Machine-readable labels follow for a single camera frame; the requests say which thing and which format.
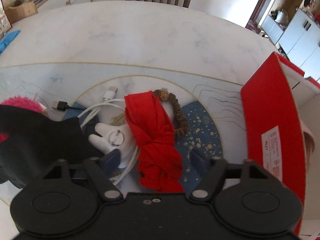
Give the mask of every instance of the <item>open red box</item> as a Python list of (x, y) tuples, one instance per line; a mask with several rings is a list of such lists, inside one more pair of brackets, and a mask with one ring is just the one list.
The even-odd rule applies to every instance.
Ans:
[(300, 68), (273, 53), (242, 87), (241, 97), (248, 158), (293, 190), (305, 206), (306, 153), (298, 111), (320, 93), (320, 86), (303, 75)]

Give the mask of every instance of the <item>white plush toy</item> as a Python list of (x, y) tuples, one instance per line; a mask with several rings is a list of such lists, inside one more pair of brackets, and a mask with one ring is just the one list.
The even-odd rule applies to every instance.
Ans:
[(114, 149), (121, 152), (121, 162), (119, 168), (125, 168), (135, 150), (135, 138), (127, 124), (112, 126), (105, 123), (98, 123), (95, 130), (102, 137), (95, 134), (89, 136), (89, 142), (105, 155)]

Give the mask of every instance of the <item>white marble table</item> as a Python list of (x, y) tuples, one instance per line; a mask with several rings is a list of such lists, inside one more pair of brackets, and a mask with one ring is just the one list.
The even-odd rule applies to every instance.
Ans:
[(275, 47), (257, 34), (188, 8), (104, 1), (58, 8), (13, 25), (21, 33), (0, 67), (111, 63), (170, 69), (244, 84)]

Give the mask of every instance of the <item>red headband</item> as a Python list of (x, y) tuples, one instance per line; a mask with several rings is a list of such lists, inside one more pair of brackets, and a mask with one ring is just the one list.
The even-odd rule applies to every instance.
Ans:
[(125, 117), (140, 148), (140, 183), (157, 192), (183, 192), (182, 159), (174, 148), (174, 128), (151, 91), (124, 97)]

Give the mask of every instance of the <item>table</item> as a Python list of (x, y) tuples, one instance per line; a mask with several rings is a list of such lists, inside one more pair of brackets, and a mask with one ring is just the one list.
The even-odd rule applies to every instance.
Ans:
[(188, 8), (103, 1), (58, 8), (13, 25), (0, 67), (61, 62), (170, 69), (244, 84), (275, 47), (226, 20)]

